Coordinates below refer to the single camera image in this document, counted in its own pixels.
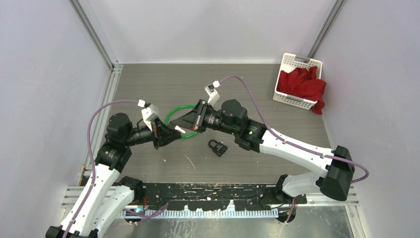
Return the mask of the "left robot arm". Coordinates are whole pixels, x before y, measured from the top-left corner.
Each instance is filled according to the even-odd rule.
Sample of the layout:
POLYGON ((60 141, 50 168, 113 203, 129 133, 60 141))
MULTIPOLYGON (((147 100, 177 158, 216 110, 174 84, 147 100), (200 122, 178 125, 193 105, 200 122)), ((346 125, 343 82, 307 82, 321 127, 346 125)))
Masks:
POLYGON ((125 176, 111 197, 105 198, 131 157, 130 148, 152 142, 158 149, 180 139, 183 133, 184 130, 172 124, 167 126, 159 118, 153 119, 150 127, 134 128, 127 114, 112 115, 106 128, 106 141, 97 153, 88 183, 66 218, 59 226, 49 227, 46 237, 103 237, 127 205, 140 204, 145 197, 143 182, 125 176))

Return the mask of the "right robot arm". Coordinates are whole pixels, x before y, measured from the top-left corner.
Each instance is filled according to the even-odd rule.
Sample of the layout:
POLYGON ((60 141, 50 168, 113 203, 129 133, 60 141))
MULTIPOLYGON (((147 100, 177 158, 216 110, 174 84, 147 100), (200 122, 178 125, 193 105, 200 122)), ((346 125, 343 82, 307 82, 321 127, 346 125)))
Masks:
POLYGON ((337 201, 347 200, 355 168, 345 147, 333 150, 312 146, 269 130, 263 123, 250 119, 247 109, 235 99, 223 102, 219 110, 199 100, 191 111, 171 123, 198 133, 213 129, 231 134, 242 149, 274 155, 310 170, 297 176, 280 176, 273 191, 280 203, 319 192, 337 201))

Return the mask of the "black padlock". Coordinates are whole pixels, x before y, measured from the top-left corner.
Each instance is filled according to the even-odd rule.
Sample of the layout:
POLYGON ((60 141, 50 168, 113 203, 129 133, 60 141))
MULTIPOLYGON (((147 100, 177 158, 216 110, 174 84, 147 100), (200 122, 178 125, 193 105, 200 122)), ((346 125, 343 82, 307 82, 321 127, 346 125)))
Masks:
POLYGON ((208 146, 218 157, 221 157, 228 149, 222 142, 218 142, 214 139, 208 142, 208 146))

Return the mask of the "black key bunch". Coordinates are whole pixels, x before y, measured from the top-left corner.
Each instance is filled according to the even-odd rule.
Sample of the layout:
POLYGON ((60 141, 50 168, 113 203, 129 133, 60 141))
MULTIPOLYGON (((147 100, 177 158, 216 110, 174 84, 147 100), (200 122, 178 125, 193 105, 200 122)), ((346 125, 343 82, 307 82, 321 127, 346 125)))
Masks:
POLYGON ((186 133, 186 131, 184 129, 182 129, 181 127, 179 127, 178 125, 176 125, 174 129, 177 130, 177 131, 179 131, 182 134, 185 134, 186 133))

